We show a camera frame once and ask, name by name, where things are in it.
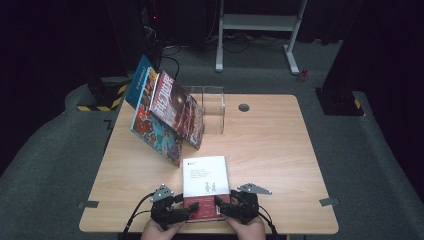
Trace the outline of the person's left hand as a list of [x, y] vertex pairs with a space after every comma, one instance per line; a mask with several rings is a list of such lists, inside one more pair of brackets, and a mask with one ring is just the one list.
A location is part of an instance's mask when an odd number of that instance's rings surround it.
[[172, 240], [183, 226], [184, 222], [180, 222], [171, 224], [167, 230], [163, 230], [155, 221], [149, 220], [144, 226], [140, 240]]

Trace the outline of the black yellow striped stand base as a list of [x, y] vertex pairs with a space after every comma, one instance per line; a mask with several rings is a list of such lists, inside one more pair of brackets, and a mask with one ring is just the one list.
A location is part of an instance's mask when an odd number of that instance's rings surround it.
[[79, 111], [113, 111], [121, 103], [130, 79], [124, 76], [94, 78], [88, 82], [88, 89], [95, 102], [78, 104]]

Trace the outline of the white metal stand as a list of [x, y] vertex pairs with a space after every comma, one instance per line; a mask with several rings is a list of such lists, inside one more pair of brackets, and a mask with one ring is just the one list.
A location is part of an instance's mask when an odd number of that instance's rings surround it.
[[254, 15], [254, 14], [227, 14], [224, 12], [225, 0], [220, 0], [218, 41], [216, 50], [215, 71], [222, 72], [223, 64], [223, 38], [225, 30], [252, 30], [252, 31], [279, 31], [290, 32], [288, 45], [283, 46], [289, 69], [293, 75], [299, 75], [300, 70], [293, 55], [294, 44], [300, 29], [304, 11], [308, 0], [301, 0], [296, 15]]

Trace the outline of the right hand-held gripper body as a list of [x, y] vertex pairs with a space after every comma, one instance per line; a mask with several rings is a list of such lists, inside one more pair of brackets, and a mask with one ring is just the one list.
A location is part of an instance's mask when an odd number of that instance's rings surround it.
[[232, 198], [235, 203], [234, 213], [230, 216], [239, 220], [242, 224], [247, 224], [253, 218], [259, 216], [258, 195], [271, 195], [272, 191], [253, 183], [246, 183], [237, 187], [236, 191], [240, 192], [240, 199]]

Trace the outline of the white red book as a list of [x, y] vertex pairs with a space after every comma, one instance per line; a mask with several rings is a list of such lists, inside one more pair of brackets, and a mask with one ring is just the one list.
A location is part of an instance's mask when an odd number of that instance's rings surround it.
[[220, 207], [214, 198], [230, 203], [226, 159], [224, 156], [186, 158], [183, 160], [183, 207], [197, 203], [189, 222], [221, 220]]

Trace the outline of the light blue green picture book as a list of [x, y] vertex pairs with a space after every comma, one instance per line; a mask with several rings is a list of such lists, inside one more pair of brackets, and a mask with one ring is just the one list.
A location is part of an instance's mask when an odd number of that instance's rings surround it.
[[178, 137], [173, 129], [150, 111], [150, 103], [157, 79], [158, 74], [152, 67], [148, 67], [141, 72], [139, 78], [141, 89], [138, 91], [135, 99], [130, 103], [135, 110], [130, 131], [164, 158], [179, 166], [182, 153], [182, 139]]

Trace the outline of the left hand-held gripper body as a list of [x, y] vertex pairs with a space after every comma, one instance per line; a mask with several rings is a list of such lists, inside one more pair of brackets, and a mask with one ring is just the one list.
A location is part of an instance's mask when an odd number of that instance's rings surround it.
[[150, 198], [152, 203], [151, 218], [161, 226], [163, 230], [166, 230], [169, 225], [185, 222], [182, 219], [182, 208], [175, 209], [174, 204], [174, 191], [171, 190], [167, 185], [161, 184], [153, 196]]

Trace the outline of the clear acrylic book rack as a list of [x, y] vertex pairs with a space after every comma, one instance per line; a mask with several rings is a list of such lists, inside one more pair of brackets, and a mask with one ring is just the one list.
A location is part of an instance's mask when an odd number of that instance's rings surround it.
[[186, 86], [202, 109], [205, 134], [224, 132], [225, 95], [221, 86]]

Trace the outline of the dark equipment rack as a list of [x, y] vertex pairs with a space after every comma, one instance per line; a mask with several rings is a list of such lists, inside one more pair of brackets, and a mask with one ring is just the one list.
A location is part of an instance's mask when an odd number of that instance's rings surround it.
[[142, 56], [157, 58], [157, 28], [152, 17], [153, 0], [107, 0], [121, 53], [128, 71]]

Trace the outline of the dark blue picture book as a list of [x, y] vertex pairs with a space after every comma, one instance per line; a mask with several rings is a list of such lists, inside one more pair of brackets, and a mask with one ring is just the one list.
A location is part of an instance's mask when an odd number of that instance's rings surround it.
[[133, 108], [135, 108], [138, 104], [145, 77], [148, 74], [150, 67], [151, 63], [149, 59], [143, 55], [139, 61], [125, 97], [125, 100]]

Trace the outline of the person's right hand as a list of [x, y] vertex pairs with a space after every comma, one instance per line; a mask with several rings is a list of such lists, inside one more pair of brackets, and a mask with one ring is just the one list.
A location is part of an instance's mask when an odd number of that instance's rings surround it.
[[265, 225], [260, 217], [255, 217], [247, 224], [224, 215], [224, 220], [236, 232], [238, 240], [266, 240]]

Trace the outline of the purple magazine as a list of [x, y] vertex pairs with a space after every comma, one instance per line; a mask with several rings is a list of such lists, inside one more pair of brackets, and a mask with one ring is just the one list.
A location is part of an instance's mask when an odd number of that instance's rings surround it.
[[199, 149], [203, 137], [203, 113], [196, 99], [167, 72], [155, 83], [150, 111], [180, 137]]

